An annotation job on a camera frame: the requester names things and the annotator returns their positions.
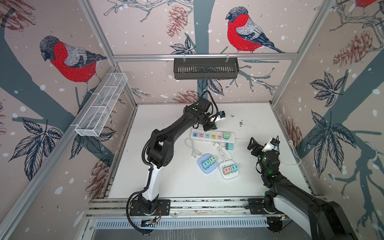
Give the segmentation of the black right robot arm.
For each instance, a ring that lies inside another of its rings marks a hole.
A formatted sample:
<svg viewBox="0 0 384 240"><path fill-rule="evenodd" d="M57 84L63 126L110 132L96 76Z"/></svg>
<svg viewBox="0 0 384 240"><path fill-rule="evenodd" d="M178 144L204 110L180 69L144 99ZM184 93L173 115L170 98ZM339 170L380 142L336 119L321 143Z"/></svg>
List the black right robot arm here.
<svg viewBox="0 0 384 240"><path fill-rule="evenodd" d="M300 189L281 174L280 141L270 138L265 145L250 138L248 150L257 157L256 170L268 188L264 209L268 213L282 212L306 231L313 240L356 240L343 208Z"/></svg>

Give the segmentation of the light teal charger plug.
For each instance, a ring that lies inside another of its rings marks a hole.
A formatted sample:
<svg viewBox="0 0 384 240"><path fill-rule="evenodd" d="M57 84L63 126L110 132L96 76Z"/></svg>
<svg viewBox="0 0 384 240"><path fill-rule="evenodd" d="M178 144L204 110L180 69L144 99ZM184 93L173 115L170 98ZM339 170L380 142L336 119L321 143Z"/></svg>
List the light teal charger plug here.
<svg viewBox="0 0 384 240"><path fill-rule="evenodd" d="M208 169L210 167L210 163L209 163L209 160L205 161L202 163L202 167L204 170Z"/></svg>

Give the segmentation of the pink charger plug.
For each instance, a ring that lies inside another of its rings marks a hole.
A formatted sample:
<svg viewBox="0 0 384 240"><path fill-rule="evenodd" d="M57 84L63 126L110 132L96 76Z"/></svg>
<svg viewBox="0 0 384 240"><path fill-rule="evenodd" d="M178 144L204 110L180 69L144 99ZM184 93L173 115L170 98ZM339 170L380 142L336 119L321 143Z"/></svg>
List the pink charger plug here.
<svg viewBox="0 0 384 240"><path fill-rule="evenodd" d="M229 175L231 173L231 167L225 167L223 168L223 174L226 176L226 175Z"/></svg>

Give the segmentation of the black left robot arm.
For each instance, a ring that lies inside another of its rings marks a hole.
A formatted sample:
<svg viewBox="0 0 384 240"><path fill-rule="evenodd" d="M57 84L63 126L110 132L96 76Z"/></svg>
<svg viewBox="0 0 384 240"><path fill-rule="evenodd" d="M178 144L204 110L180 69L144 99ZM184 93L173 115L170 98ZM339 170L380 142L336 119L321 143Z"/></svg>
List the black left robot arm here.
<svg viewBox="0 0 384 240"><path fill-rule="evenodd" d="M203 126L206 131L216 127L216 120L220 115L219 108L210 91L205 90L198 100L183 108L182 116L169 127L155 129L150 139L145 143L141 158L149 166L147 183L143 190L134 192L127 200L126 215L131 226L142 235L150 235L153 230L141 229L131 220L129 210L134 199L138 199L139 206L145 214L156 211L159 198L161 175L174 156L174 145L177 139L189 128Z"/></svg>

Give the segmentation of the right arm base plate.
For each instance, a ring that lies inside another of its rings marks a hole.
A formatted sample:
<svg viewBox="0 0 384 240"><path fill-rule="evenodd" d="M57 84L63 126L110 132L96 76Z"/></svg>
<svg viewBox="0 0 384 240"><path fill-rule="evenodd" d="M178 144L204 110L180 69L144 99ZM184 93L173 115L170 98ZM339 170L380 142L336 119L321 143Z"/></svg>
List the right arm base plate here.
<svg viewBox="0 0 384 240"><path fill-rule="evenodd" d="M276 209L268 210L262 198L249 198L246 209L250 211L251 215L274 215L279 213Z"/></svg>

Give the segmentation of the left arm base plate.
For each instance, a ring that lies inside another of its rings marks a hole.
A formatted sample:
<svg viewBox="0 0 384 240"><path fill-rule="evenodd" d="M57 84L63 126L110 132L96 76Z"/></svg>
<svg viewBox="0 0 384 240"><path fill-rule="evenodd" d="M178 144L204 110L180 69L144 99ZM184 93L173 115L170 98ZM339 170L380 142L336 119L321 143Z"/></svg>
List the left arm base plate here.
<svg viewBox="0 0 384 240"><path fill-rule="evenodd" d="M168 216L170 208L170 200L155 200L150 203L146 200L133 200L128 210L130 216Z"/></svg>

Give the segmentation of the dark teal charger plug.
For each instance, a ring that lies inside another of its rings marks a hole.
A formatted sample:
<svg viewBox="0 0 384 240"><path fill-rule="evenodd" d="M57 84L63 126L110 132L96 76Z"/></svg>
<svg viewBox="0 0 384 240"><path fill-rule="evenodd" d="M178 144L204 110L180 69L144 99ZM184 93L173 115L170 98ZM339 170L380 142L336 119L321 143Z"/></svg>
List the dark teal charger plug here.
<svg viewBox="0 0 384 240"><path fill-rule="evenodd" d="M232 151L234 149L234 144L233 143L226 143L225 148L228 151Z"/></svg>

